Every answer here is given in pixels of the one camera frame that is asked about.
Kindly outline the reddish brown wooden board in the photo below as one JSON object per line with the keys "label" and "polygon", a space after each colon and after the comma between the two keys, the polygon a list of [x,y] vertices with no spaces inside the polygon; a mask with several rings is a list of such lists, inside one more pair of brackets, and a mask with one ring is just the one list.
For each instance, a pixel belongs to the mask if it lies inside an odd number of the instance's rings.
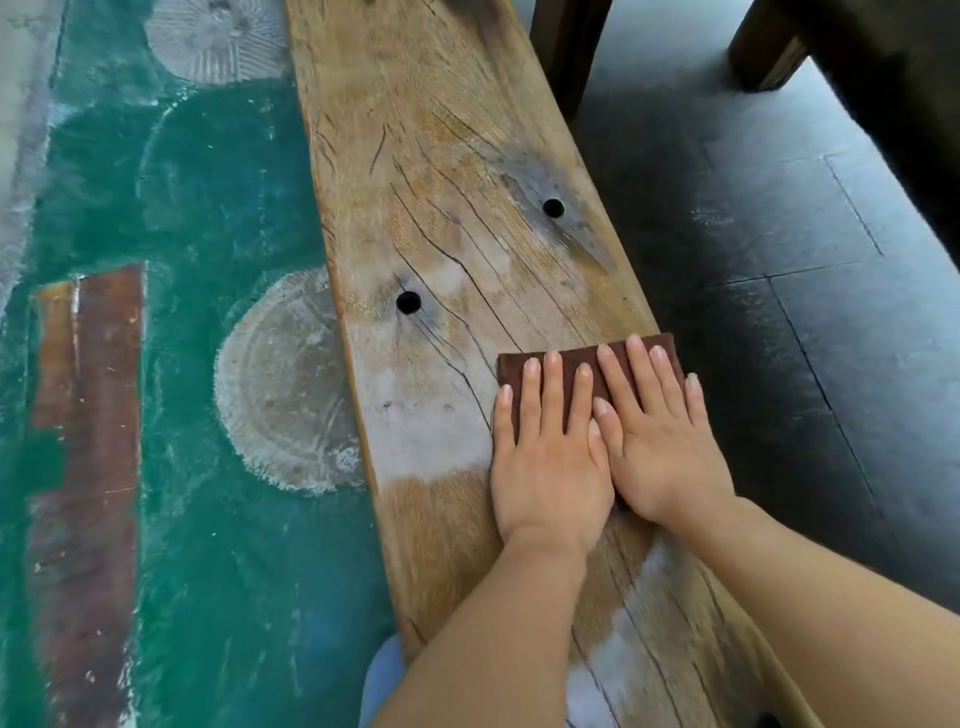
{"label": "reddish brown wooden board", "polygon": [[51,728],[119,728],[138,571],[141,264],[43,287],[31,423],[56,435],[30,498],[34,651]]}

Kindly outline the person's left forearm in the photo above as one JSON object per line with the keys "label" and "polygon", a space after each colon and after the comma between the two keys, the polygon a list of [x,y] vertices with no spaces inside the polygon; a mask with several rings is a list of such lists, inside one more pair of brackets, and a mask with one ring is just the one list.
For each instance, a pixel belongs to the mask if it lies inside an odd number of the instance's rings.
{"label": "person's left forearm", "polygon": [[370,728],[563,728],[591,546],[523,526],[409,666]]}

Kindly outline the weathered wooden plank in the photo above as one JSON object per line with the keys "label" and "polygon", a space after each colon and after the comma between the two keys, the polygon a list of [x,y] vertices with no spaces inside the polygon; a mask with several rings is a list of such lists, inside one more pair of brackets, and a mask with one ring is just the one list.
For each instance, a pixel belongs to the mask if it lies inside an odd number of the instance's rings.
{"label": "weathered wooden plank", "polygon": [[[500,354],[658,326],[511,0],[284,0],[405,655],[501,550]],[[750,618],[618,506],[587,562],[575,728],[821,728]]]}

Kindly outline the person's left hand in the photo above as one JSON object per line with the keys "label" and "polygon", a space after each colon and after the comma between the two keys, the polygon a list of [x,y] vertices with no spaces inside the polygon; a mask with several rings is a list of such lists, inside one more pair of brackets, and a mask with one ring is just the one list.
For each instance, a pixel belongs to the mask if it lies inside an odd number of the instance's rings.
{"label": "person's left hand", "polygon": [[603,476],[589,454],[594,373],[575,374],[562,435],[542,436],[544,362],[523,368],[519,438],[511,450],[494,450],[490,491],[494,517],[507,551],[558,553],[585,564],[614,505],[612,476]]}

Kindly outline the person's right hand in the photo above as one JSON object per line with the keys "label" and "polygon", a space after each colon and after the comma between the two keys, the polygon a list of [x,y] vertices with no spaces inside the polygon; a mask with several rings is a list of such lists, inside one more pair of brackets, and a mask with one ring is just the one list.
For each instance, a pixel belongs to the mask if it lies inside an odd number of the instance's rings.
{"label": "person's right hand", "polygon": [[686,394],[676,378],[676,415],[646,415],[618,358],[607,344],[597,361],[618,414],[626,471],[611,471],[615,490],[630,509],[680,538],[703,528],[718,506],[736,500],[727,461],[712,435],[691,423]]}

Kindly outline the brown sandpaper pad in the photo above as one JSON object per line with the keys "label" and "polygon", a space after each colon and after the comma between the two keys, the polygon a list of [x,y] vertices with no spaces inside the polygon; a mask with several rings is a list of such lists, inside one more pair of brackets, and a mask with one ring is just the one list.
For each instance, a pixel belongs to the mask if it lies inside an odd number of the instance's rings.
{"label": "brown sandpaper pad", "polygon": [[[680,392],[685,393],[685,376],[677,356],[674,337],[671,333],[658,333],[642,337],[642,342],[646,350],[656,346],[664,349],[667,358],[678,381]],[[619,361],[626,378],[629,381],[633,397],[640,399],[638,386],[633,378],[626,341],[610,342],[608,344],[611,351]],[[597,361],[597,346],[585,346],[580,348],[562,350],[559,355],[562,362],[562,387],[563,387],[563,407],[561,421],[564,426],[568,424],[570,416],[570,407],[573,391],[573,381],[577,370],[582,366],[588,366],[593,372],[593,397],[600,397],[609,403],[613,402],[609,386],[604,378],[603,371],[600,369]],[[522,383],[523,368],[529,359],[536,359],[543,362],[546,353],[539,352],[521,352],[521,353],[501,353],[497,358],[497,383],[500,387],[507,385],[512,390],[512,400],[510,409],[510,419],[513,432],[513,440],[519,441],[521,426],[521,404],[522,404]]]}

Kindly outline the person's right forearm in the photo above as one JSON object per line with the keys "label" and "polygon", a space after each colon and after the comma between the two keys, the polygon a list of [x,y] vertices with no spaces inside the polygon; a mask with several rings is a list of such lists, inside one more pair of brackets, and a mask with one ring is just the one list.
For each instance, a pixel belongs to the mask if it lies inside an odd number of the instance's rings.
{"label": "person's right forearm", "polygon": [[960,728],[960,614],[729,493],[648,518],[730,592],[824,728]]}

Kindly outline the dark wooden furniture leg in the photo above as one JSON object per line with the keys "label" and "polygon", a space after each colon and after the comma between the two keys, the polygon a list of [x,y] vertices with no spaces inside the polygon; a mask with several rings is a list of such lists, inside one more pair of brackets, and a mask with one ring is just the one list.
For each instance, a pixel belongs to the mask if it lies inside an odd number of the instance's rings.
{"label": "dark wooden furniture leg", "polygon": [[741,88],[760,93],[781,89],[810,51],[786,0],[752,0],[726,55]]}
{"label": "dark wooden furniture leg", "polygon": [[614,0],[535,0],[530,40],[558,108],[578,113]]}

